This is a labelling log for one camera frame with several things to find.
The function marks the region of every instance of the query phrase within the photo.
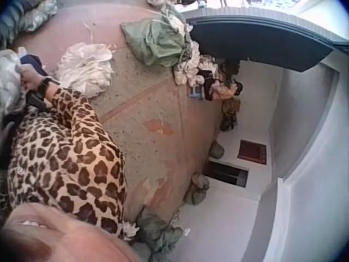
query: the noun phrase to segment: white wall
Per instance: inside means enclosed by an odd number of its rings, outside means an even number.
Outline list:
[[[349,39],[349,14],[339,0],[324,0],[298,16]]]
[[[251,239],[242,262],[263,261],[272,235],[278,183],[275,181],[262,194]]]
[[[332,102],[334,70],[318,64],[299,73],[284,70],[278,103],[269,127],[273,181],[289,175],[304,151],[311,146],[322,116]]]
[[[329,115],[312,148],[285,181],[291,202],[282,262],[332,261],[348,234],[348,67],[338,51],[323,62],[340,72]]]
[[[273,65],[241,61],[236,77],[244,86],[239,96],[239,127],[253,128],[257,132],[268,130],[279,95],[282,72],[283,68]]]
[[[248,245],[258,201],[241,198],[232,186],[210,178],[207,197],[185,205],[176,225],[190,228],[169,258],[173,262],[239,262]]]
[[[221,132],[217,141],[225,149],[224,156],[212,161],[229,164],[249,171],[246,188],[237,188],[242,194],[259,198],[271,182],[272,158],[268,127],[273,116],[283,69],[273,65],[241,61],[236,79],[244,85],[238,125],[230,132]],[[261,165],[237,158],[240,140],[249,140],[267,146],[267,165]]]

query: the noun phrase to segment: trash bag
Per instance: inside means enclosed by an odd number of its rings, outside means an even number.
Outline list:
[[[191,57],[185,18],[173,7],[161,9],[159,18],[122,23],[127,46],[143,64],[171,67]]]
[[[148,245],[152,253],[171,253],[183,235],[183,229],[168,225],[146,206],[137,219],[137,226],[140,227],[139,238]]]
[[[78,43],[62,56],[56,79],[63,87],[96,97],[110,85],[112,51],[105,44]]]
[[[33,32],[57,12],[56,0],[8,1],[0,15],[0,50],[12,44],[19,32]]]
[[[142,261],[149,262],[152,256],[152,250],[148,247],[147,244],[136,242],[131,247],[140,256]]]
[[[184,196],[184,202],[194,206],[203,202],[206,197],[206,191],[209,189],[209,180],[203,174],[195,173],[191,178],[188,191]]]
[[[220,159],[224,155],[224,147],[214,140],[211,144],[208,155],[212,158]]]

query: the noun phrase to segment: bag of rubbish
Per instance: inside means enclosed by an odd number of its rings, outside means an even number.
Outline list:
[[[9,3],[0,15],[0,50],[19,32],[33,32],[57,13],[57,0],[21,0]]]
[[[220,159],[224,155],[224,147],[214,140],[211,144],[208,155],[212,158]]]
[[[169,225],[147,206],[141,211],[136,223],[140,227],[139,238],[149,246],[152,253],[171,253],[183,235],[183,229]]]
[[[190,35],[185,18],[165,6],[159,17],[121,24],[127,46],[143,64],[171,67],[191,57]]]
[[[208,189],[209,180],[207,176],[198,173],[193,174],[189,189],[184,196],[184,202],[194,206],[200,204],[205,199]]]
[[[132,249],[140,256],[142,261],[149,262],[152,256],[152,251],[147,244],[136,242],[132,245]]]

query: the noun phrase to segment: person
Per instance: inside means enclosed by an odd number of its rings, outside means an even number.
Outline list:
[[[7,172],[10,211],[53,207],[123,238],[124,156],[80,92],[56,85],[31,64],[18,65],[26,91],[52,104],[28,109],[13,131]]]
[[[18,206],[0,232],[3,262],[141,262],[100,228],[38,203]]]

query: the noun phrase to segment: sack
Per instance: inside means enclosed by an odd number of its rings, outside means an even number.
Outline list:
[[[207,190],[209,190],[208,178],[203,174],[193,174],[189,189],[184,196],[184,202],[194,206],[200,204],[206,198]]]
[[[168,225],[146,206],[137,219],[137,226],[140,227],[139,238],[148,245],[152,253],[171,253],[183,235],[183,229]]]
[[[105,44],[75,44],[62,56],[56,79],[65,88],[80,91],[88,98],[96,97],[110,85],[112,56]]]
[[[224,155],[224,147],[222,147],[216,140],[211,144],[208,155],[215,159],[220,159]]]
[[[171,67],[190,59],[190,35],[185,18],[173,7],[163,7],[159,18],[122,23],[127,46],[147,66]]]

